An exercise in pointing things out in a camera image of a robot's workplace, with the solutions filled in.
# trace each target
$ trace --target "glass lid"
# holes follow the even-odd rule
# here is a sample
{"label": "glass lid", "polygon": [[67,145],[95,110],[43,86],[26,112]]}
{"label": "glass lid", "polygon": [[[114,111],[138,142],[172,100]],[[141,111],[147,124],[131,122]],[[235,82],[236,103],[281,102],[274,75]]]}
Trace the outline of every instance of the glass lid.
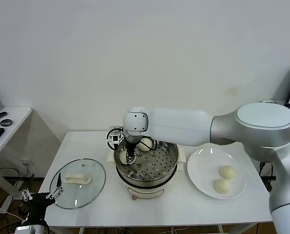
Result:
{"label": "glass lid", "polygon": [[55,174],[50,192],[55,190],[59,174],[63,192],[55,204],[64,209],[77,209],[91,203],[100,194],[106,180],[105,170],[99,162],[77,159]]}

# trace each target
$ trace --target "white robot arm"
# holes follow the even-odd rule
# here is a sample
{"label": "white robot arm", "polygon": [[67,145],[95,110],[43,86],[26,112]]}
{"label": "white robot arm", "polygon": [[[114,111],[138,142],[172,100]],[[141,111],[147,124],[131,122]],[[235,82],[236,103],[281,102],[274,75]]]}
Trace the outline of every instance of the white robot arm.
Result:
{"label": "white robot arm", "polygon": [[127,158],[143,136],[165,142],[199,146],[243,143],[246,153],[272,162],[277,183],[270,211],[279,234],[290,234],[290,109],[277,104],[251,103],[213,117],[203,111],[133,108],[123,119]]}

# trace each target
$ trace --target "steamed bun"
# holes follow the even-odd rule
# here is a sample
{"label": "steamed bun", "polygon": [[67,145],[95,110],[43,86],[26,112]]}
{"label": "steamed bun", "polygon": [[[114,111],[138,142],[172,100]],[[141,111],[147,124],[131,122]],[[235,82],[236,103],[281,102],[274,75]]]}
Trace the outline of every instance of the steamed bun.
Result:
{"label": "steamed bun", "polygon": [[122,150],[121,153],[119,154],[119,158],[122,164],[128,164],[126,161],[126,150]]}
{"label": "steamed bun", "polygon": [[231,190],[231,184],[229,183],[228,180],[225,179],[216,179],[213,182],[213,187],[220,194],[227,194]]}
{"label": "steamed bun", "polygon": [[[150,148],[153,147],[153,143],[152,143],[152,141],[151,141],[150,139],[148,139],[148,138],[143,138],[143,139],[140,140],[140,141],[143,142],[143,143],[145,143],[146,145],[148,145]],[[142,143],[138,143],[137,147],[138,147],[138,149],[139,149],[140,151],[143,151],[143,152],[150,151],[150,149],[148,149],[148,147],[145,146],[145,145],[142,144]]]}
{"label": "steamed bun", "polygon": [[220,167],[218,172],[224,179],[233,179],[235,176],[235,171],[231,166]]}

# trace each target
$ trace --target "white desk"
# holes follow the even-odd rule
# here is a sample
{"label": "white desk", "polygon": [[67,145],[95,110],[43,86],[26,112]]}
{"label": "white desk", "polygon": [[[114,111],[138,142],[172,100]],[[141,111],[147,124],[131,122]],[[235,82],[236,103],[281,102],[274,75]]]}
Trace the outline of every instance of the white desk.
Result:
{"label": "white desk", "polygon": [[[185,147],[186,157],[197,148]],[[93,202],[82,208],[65,210],[56,205],[48,207],[45,220],[54,227],[197,226],[272,221],[268,207],[269,193],[242,145],[234,143],[220,148],[235,156],[244,167],[247,185],[239,197],[230,200],[208,197],[189,181],[185,171],[178,171],[171,187],[161,197],[133,201],[114,165],[106,162],[109,152],[106,132],[69,132],[39,192],[48,192],[55,173],[78,158],[92,158],[102,164],[106,171],[105,186]],[[242,226],[234,233],[241,233],[251,226]]]}
{"label": "white desk", "polygon": [[9,118],[13,121],[13,124],[9,127],[2,127],[0,125],[0,128],[5,129],[5,132],[0,137],[0,152],[32,112],[30,107],[0,107],[0,112],[3,111],[6,111],[7,115],[0,118],[0,120]]}
{"label": "white desk", "polygon": [[[0,137],[0,152],[4,148],[4,146],[7,144],[9,139],[15,134],[17,129],[22,125],[22,123],[27,119],[27,117],[32,112],[30,107],[0,107],[0,112],[6,111],[8,114],[4,117],[2,117],[0,120],[9,118],[13,121],[13,124],[9,127],[2,127],[0,125],[0,128],[4,128],[5,131]],[[0,187],[8,192],[11,196],[21,196],[21,193],[16,189],[14,186],[12,186],[7,180],[5,180],[0,175]]]}

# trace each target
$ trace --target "wooden floor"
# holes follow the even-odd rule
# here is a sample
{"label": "wooden floor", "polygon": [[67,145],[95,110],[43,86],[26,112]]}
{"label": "wooden floor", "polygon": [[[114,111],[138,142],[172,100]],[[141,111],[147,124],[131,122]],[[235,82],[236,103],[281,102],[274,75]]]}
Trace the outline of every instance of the wooden floor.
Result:
{"label": "wooden floor", "polygon": [[[33,182],[32,186],[32,192],[37,192],[41,186],[41,182],[35,181]],[[0,205],[2,204],[3,200],[7,197],[7,194],[5,191],[0,189]],[[20,205],[21,201],[13,201],[11,204],[11,207],[9,210],[12,210],[11,213],[18,215],[18,207]],[[11,224],[12,222],[15,222],[14,224],[1,228],[0,234],[10,234],[14,233],[13,230],[15,229],[18,219],[16,217],[13,217],[9,214],[0,214],[0,228],[7,225],[7,222]],[[223,226],[224,231],[228,232],[230,228],[232,228],[233,225],[226,225]],[[275,228],[273,226],[273,223],[261,223],[258,225],[258,232],[256,232],[256,227],[254,226],[251,229],[244,232],[244,234],[276,234]],[[175,229],[182,229],[185,227],[174,227]],[[70,228],[69,229],[72,233],[78,234],[79,228]],[[153,228],[86,228],[85,234],[161,234],[166,232],[166,234],[170,234],[171,228],[170,227],[153,227]],[[174,234],[206,234],[206,233],[215,233],[219,232],[216,226],[196,226],[196,227],[188,227],[184,230],[178,230],[176,232],[173,232]]]}

